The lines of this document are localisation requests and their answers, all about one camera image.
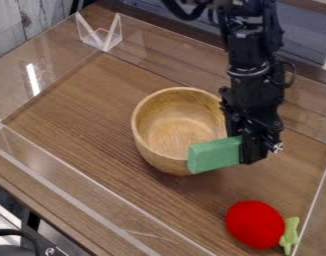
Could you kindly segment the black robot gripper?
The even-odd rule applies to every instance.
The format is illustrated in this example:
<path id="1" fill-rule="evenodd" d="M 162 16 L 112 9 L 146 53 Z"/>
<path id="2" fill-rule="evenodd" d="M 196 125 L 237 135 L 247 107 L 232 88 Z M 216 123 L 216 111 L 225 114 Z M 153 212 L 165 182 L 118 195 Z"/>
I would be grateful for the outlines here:
<path id="1" fill-rule="evenodd" d="M 220 108 L 229 136 L 241 134 L 240 163 L 252 164 L 268 153 L 283 151 L 277 108 L 284 100 L 285 71 L 281 61 L 264 62 L 259 67 L 229 66 L 229 87 L 220 87 Z"/>

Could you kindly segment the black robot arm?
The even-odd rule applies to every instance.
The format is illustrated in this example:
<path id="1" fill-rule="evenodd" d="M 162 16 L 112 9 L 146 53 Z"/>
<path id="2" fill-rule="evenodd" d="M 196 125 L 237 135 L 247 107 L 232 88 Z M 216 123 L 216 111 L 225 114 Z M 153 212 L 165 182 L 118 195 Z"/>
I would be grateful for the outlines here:
<path id="1" fill-rule="evenodd" d="M 228 54 L 231 85 L 219 88 L 225 130 L 239 137 L 239 162 L 251 164 L 281 150 L 284 129 L 277 108 L 295 78 L 292 64 L 276 55 L 283 46 L 276 0 L 161 0 L 184 21 L 208 17 Z"/>

